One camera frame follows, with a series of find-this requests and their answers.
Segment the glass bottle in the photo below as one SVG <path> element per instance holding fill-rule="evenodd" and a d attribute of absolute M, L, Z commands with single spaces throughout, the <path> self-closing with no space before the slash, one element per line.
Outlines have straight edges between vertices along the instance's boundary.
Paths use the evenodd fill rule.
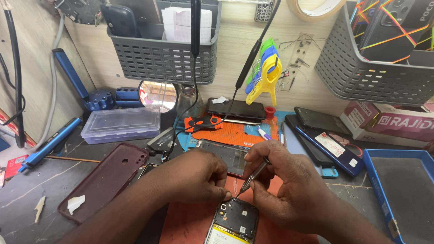
<path fill-rule="evenodd" d="M 189 109 L 181 119 L 187 117 L 198 118 L 205 112 L 205 104 L 199 91 L 197 91 L 197 96 L 197 103 L 193 108 Z M 178 115 L 181 116 L 181 114 L 184 113 L 184 111 L 188 109 L 195 100 L 196 88 L 194 85 L 181 85 L 181 92 L 179 93 L 178 103 L 176 104 L 176 112 Z"/>

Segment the red cap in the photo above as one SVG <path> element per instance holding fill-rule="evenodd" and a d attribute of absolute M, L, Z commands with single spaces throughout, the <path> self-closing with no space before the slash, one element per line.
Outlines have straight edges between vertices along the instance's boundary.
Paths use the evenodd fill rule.
<path fill-rule="evenodd" d="M 273 108 L 271 106 L 265 107 L 265 118 L 266 119 L 273 119 L 275 112 L 276 112 L 275 108 Z"/>

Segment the black desk surface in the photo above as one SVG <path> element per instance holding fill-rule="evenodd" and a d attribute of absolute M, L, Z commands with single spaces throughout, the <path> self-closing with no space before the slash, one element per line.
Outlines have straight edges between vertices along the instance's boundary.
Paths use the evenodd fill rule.
<path fill-rule="evenodd" d="M 161 126 L 161 131 L 173 124 L 173 120 L 165 124 Z M 120 143 L 88 145 L 80 136 L 81 130 L 81 126 L 76 128 L 62 151 L 53 156 L 100 161 Z M 146 142 L 149 140 L 134 140 L 128 143 L 146 148 Z M 392 148 L 396 149 L 395 146 L 390 145 L 389 149 Z M 161 159 L 150 157 L 148 162 L 161 164 Z M 72 221 L 57 213 L 57 206 L 96 164 L 46 158 L 33 170 L 16 175 L 0 191 L 0 235 L 4 237 L 6 243 L 54 243 L 76 227 Z M 340 169 L 338 172 L 337 179 L 324 180 L 328 187 L 342 200 L 354 206 L 372 224 L 387 233 L 387 227 L 366 171 L 363 170 L 354 178 Z M 39 222 L 35 224 L 34 208 L 44 195 L 45 206 Z M 166 205 L 153 216 L 136 243 L 158 243 L 167 207 Z"/>

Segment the orange silicone repair mat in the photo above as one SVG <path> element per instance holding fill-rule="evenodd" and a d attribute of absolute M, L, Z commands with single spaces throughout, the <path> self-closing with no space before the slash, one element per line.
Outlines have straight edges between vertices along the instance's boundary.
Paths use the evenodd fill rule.
<path fill-rule="evenodd" d="M 243 183 L 243 180 L 228 176 L 225 188 L 236 196 Z M 281 185 L 282 180 L 274 177 L 268 191 L 277 195 Z M 240 199 L 253 204 L 252 190 L 249 189 L 241 194 Z M 217 205 L 216 202 L 170 203 L 160 244 L 203 244 Z M 318 238 L 314 234 L 302 234 L 281 228 L 260 212 L 255 244 L 270 243 L 318 244 Z"/>
<path fill-rule="evenodd" d="M 262 123 L 267 123 L 270 126 L 270 136 L 272 139 L 279 140 L 279 127 L 277 125 L 277 117 L 273 119 L 263 120 Z M 217 130 L 200 130 L 192 133 L 195 139 L 207 139 L 215 142 L 221 142 L 229 145 L 242 147 L 252 147 L 253 144 L 263 142 L 264 139 L 257 135 L 248 135 L 244 132 L 243 124 L 223 122 L 223 128 Z"/>

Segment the yellow clamp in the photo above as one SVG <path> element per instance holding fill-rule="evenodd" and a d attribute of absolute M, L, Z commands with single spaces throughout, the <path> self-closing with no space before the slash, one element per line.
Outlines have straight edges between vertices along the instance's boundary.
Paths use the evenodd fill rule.
<path fill-rule="evenodd" d="M 274 70 L 267 74 L 268 70 L 271 67 L 275 66 Z M 267 58 L 262 65 L 262 78 L 258 81 L 257 84 L 253 87 L 252 91 L 246 98 L 247 104 L 252 104 L 253 101 L 263 92 L 269 92 L 271 96 L 271 101 L 273 102 L 273 106 L 276 106 L 276 91 L 275 86 L 276 82 L 279 79 L 280 74 L 282 73 L 282 63 L 280 59 L 277 57 L 277 54 L 274 54 Z"/>

